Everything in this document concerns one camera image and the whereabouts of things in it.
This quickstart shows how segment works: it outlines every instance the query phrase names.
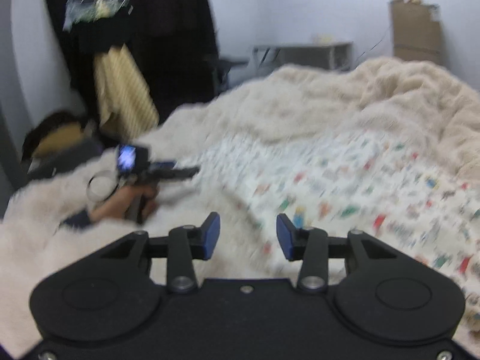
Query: white wall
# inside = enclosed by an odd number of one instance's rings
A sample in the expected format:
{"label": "white wall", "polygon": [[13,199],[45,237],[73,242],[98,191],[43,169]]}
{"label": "white wall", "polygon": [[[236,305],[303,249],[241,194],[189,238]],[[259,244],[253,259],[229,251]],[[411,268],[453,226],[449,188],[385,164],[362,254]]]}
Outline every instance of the white wall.
{"label": "white wall", "polygon": [[[32,128],[32,122],[25,106],[15,64],[11,37],[11,0],[0,0],[0,23],[0,107],[6,129],[17,152],[20,153],[25,135]],[[6,151],[6,140],[7,137],[0,134],[0,155],[1,152]]]}
{"label": "white wall", "polygon": [[50,24],[45,0],[11,0],[11,32],[18,75],[32,122],[60,108],[81,112]]}
{"label": "white wall", "polygon": [[257,38],[270,30],[268,24],[262,25],[263,11],[259,10],[258,0],[210,0],[215,27],[218,31],[217,41],[223,56],[246,57],[250,64],[246,69],[234,69],[230,79],[250,78],[254,75],[251,61],[253,46]]}
{"label": "white wall", "polygon": [[[390,26],[390,0],[268,0],[279,42],[308,42],[313,34],[355,43],[355,56],[373,47]],[[480,0],[426,0],[439,4],[445,31],[446,65],[480,90]],[[369,56],[391,55],[391,36]]]}

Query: wire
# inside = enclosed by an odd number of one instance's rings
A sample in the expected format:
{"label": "wire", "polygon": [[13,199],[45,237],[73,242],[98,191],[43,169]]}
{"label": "wire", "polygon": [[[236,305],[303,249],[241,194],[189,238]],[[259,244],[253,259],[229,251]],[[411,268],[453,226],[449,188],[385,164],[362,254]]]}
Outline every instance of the wire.
{"label": "wire", "polygon": [[383,40],[385,39],[385,37],[387,36],[387,34],[390,32],[390,29],[392,28],[392,26],[393,26],[393,24],[391,24],[391,25],[387,28],[387,31],[385,31],[385,34],[383,34],[382,38],[379,40],[379,42],[378,42],[375,46],[373,46],[370,50],[364,51],[364,52],[362,52],[362,54],[360,54],[360,56],[355,60],[355,63],[354,63],[355,67],[358,66],[358,65],[357,65],[357,62],[358,62],[358,60],[359,60],[360,58],[362,58],[365,54],[371,52],[373,49],[375,49],[375,47],[377,47],[380,43],[383,42]]}

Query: patterned blanket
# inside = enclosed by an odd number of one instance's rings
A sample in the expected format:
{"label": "patterned blanket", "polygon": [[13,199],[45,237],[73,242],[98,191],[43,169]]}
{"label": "patterned blanket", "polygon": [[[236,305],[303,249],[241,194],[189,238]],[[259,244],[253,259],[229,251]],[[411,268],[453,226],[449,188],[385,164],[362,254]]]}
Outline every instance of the patterned blanket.
{"label": "patterned blanket", "polygon": [[[248,211],[272,270],[294,278],[299,267],[280,250],[280,212],[331,236],[358,228],[452,278],[468,299],[465,321],[480,330],[480,190],[402,139],[361,130],[263,146],[236,136],[187,163],[202,164],[196,182],[219,185]],[[331,261],[330,275],[345,275],[342,262]]]}

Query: bed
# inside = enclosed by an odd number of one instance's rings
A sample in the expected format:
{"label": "bed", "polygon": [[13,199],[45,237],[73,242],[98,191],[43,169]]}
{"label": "bed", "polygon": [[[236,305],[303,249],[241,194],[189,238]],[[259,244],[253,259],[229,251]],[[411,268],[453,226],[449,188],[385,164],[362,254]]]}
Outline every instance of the bed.
{"label": "bed", "polygon": [[[275,216],[344,237],[358,228],[451,277],[466,313],[454,337],[480,356],[480,98],[427,62],[372,59],[348,74],[283,67],[208,105],[178,109],[139,140],[155,158],[200,164],[191,182],[162,186],[150,236],[200,224],[222,232],[199,278],[295,280]],[[0,342],[20,357],[40,339],[28,296],[45,276],[135,230],[105,221],[87,232],[58,223],[89,204],[86,184],[115,166],[106,152],[69,175],[29,184],[0,229]],[[332,263],[330,276],[345,271]],[[165,279],[154,262],[153,280]]]}

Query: white fluffy blanket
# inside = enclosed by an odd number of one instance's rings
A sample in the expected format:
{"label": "white fluffy blanket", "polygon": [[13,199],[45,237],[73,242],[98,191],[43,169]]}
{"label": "white fluffy blanket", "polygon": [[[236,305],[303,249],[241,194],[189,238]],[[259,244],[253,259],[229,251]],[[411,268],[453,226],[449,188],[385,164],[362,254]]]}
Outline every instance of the white fluffy blanket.
{"label": "white fluffy blanket", "polygon": [[[447,71],[430,63],[370,60],[345,75],[284,67],[220,96],[207,106],[178,109],[142,143],[156,158],[193,156],[226,134],[246,134],[263,143],[283,143],[326,129],[357,128],[402,135],[423,156],[471,183],[480,181],[480,99]],[[51,181],[32,183],[9,204],[0,229],[0,342],[15,357],[40,336],[28,310],[34,285],[134,226],[104,222],[84,233],[58,229],[58,223],[88,204],[86,183],[114,166],[111,152],[100,160]],[[209,186],[166,187],[162,207],[146,225],[151,236],[186,223],[201,223],[208,212],[222,216],[214,257],[196,264],[200,278],[259,278],[279,275],[268,269],[262,240],[248,214],[234,199]],[[164,280],[164,263],[152,278]],[[477,356],[475,337],[460,327],[455,338]]]}

